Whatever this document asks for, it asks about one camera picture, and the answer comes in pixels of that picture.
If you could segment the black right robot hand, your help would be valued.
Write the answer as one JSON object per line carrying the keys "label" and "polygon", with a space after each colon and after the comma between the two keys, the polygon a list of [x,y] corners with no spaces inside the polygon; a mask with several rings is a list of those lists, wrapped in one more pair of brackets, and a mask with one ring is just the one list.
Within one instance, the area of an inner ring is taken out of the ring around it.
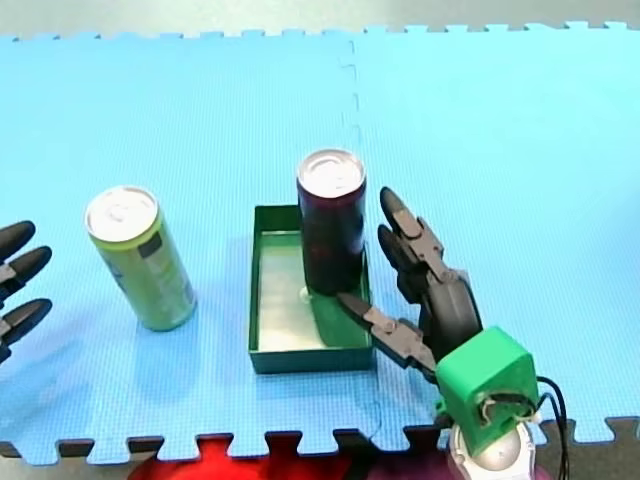
{"label": "black right robot hand", "polygon": [[378,242],[400,293],[420,307],[418,323],[392,318],[351,293],[337,300],[379,351],[435,384],[438,362],[482,330],[481,317],[467,277],[446,264],[444,246],[428,223],[391,188],[383,187],[379,198],[387,222],[378,226]]}

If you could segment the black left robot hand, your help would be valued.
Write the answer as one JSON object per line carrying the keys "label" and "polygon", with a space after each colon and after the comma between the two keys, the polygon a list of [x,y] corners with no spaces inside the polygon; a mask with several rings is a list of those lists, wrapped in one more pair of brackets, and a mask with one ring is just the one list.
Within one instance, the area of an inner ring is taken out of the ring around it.
{"label": "black left robot hand", "polygon": [[[1,307],[11,296],[26,286],[52,256],[49,246],[40,246],[12,259],[36,233],[30,220],[1,228]],[[52,308],[47,298],[30,300],[1,315],[1,362],[10,358],[11,346],[34,330]]]}

